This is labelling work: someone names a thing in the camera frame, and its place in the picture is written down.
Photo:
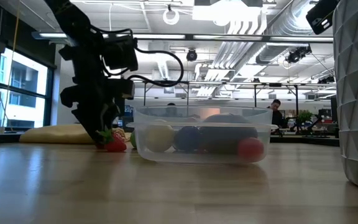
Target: wooden table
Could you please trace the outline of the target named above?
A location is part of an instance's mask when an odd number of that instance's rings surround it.
[[[0,223],[358,223],[358,187],[337,147],[272,144],[262,162],[236,167],[2,144]]]

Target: toy strawberry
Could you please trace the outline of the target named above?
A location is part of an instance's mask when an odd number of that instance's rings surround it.
[[[104,149],[109,152],[122,152],[127,149],[125,139],[118,133],[112,133],[111,130],[100,131],[104,137]]]

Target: man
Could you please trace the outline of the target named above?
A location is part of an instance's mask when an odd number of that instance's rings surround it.
[[[272,124],[282,127],[284,124],[283,115],[278,108],[281,106],[280,100],[273,100],[273,103],[268,107],[273,110]]]
[[[165,109],[165,114],[163,115],[164,117],[174,118],[174,117],[179,116],[177,108],[174,107],[174,106],[176,106],[174,103],[169,103],[167,106],[168,107],[167,107],[167,109]]]

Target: plastic bin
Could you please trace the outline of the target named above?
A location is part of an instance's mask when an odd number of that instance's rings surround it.
[[[272,110],[219,106],[145,106],[134,110],[138,153],[157,162],[246,164],[267,154]]]

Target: blue ball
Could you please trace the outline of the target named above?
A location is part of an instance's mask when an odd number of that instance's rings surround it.
[[[173,147],[178,151],[193,152],[199,149],[201,134],[197,127],[183,127],[173,138]]]

